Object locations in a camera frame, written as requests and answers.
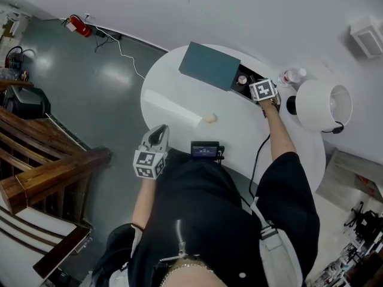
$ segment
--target fire extinguisher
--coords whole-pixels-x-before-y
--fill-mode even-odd
[[[72,23],[76,28],[76,32],[80,33],[83,37],[89,37],[92,34],[92,30],[76,15],[69,17],[67,22]]]

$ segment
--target small display screen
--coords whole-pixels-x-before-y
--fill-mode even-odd
[[[217,147],[216,146],[194,146],[193,154],[194,157],[216,157]]]

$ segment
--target lamp shade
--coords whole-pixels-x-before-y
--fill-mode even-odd
[[[312,131],[333,130],[339,123],[345,126],[352,114],[346,87],[319,80],[308,80],[299,87],[295,106],[302,126]]]

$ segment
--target gray floor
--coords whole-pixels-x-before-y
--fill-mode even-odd
[[[139,102],[143,79],[134,72],[132,60],[119,55],[117,43],[95,53],[93,36],[84,38],[60,23],[31,21],[20,44],[28,49],[24,66],[64,126],[88,146],[103,145],[113,152],[111,167],[95,177],[87,200],[86,218],[94,226],[94,241],[64,266],[82,279],[101,255],[109,233],[130,222],[140,185],[132,168],[133,153],[148,128]],[[125,37],[121,46],[124,54],[135,58],[143,76],[164,55]],[[248,179],[229,173],[248,199]]]

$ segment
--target necklace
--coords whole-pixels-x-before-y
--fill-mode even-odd
[[[209,268],[205,265],[202,265],[202,264],[193,264],[193,263],[190,263],[190,264],[183,264],[183,265],[180,265],[178,267],[175,267],[173,270],[169,271],[163,278],[161,284],[160,284],[160,287],[163,287],[163,285],[166,283],[166,280],[169,278],[170,275],[172,275],[173,272],[181,269],[181,268],[185,268],[185,267],[200,267],[200,268],[204,268],[206,269],[207,271],[209,272],[212,272],[212,270],[209,270]]]

